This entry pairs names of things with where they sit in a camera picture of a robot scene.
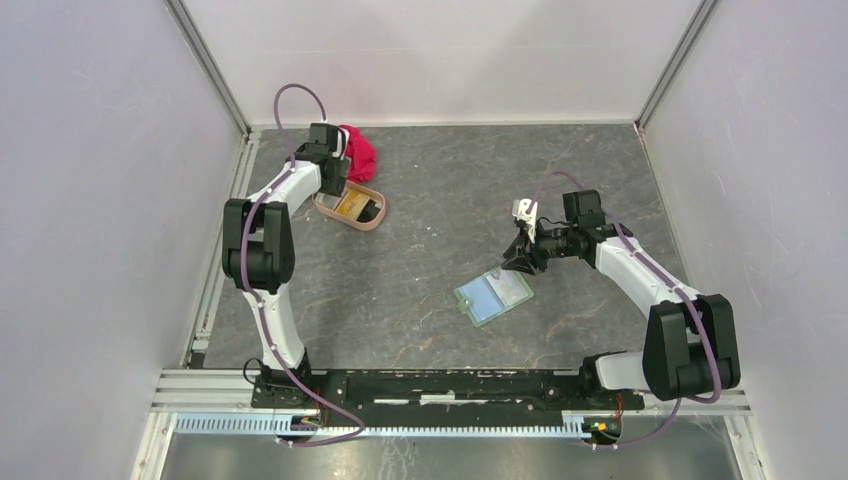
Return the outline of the green card holder wallet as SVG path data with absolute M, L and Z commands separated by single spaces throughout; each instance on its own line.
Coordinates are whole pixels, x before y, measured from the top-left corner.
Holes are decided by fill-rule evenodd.
M 506 312 L 509 312 L 534 297 L 534 292 L 524 277 L 517 272 L 523 277 L 524 282 L 528 289 L 532 291 L 533 296 L 520 304 L 512 307 L 505 307 L 499 300 L 490 283 L 492 276 L 501 270 L 503 269 L 500 267 L 491 269 L 453 290 L 457 299 L 457 310 L 460 314 L 467 316 L 471 321 L 471 324 L 475 327 L 481 327 L 482 325 L 494 320 Z

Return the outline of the pink oval card tray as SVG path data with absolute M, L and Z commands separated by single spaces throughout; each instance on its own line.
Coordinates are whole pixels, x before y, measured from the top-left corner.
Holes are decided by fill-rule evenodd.
M 346 188 L 355 188 L 367 193 L 371 197 L 367 207 L 363 210 L 357 221 L 342 217 L 334 211 L 334 208 L 342 196 L 331 196 L 317 193 L 312 197 L 312 202 L 323 215 L 337 220 L 359 231 L 371 231 L 376 229 L 385 217 L 387 211 L 387 200 L 383 194 L 367 186 L 348 181 Z

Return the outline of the silver striped card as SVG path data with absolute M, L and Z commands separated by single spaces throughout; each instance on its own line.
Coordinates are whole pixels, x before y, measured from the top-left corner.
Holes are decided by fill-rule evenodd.
M 523 277 L 515 271 L 498 271 L 492 276 L 490 283 L 505 307 L 520 304 L 533 296 Z

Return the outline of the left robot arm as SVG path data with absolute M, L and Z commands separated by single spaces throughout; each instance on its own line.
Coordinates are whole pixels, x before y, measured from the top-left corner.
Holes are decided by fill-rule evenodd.
M 277 394 L 290 407 L 306 405 L 314 394 L 291 307 L 296 264 L 291 216 L 317 193 L 342 192 L 348 141 L 341 126 L 312 124 L 278 175 L 247 198 L 229 199 L 223 209 L 222 269 L 248 300 L 262 342 L 253 388 L 261 397 Z

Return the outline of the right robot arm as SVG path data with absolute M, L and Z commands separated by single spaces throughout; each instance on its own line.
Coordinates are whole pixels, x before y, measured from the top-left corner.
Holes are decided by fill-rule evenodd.
M 632 390 L 663 401 L 711 403 L 737 387 L 741 367 L 729 300 L 702 294 L 659 265 L 606 214 L 597 191 L 566 193 L 563 207 L 564 221 L 546 228 L 536 201 L 514 201 L 518 234 L 503 254 L 503 269 L 536 275 L 552 259 L 578 258 L 614 282 L 646 319 L 641 350 L 585 358 L 580 400 L 602 408 L 618 390 Z

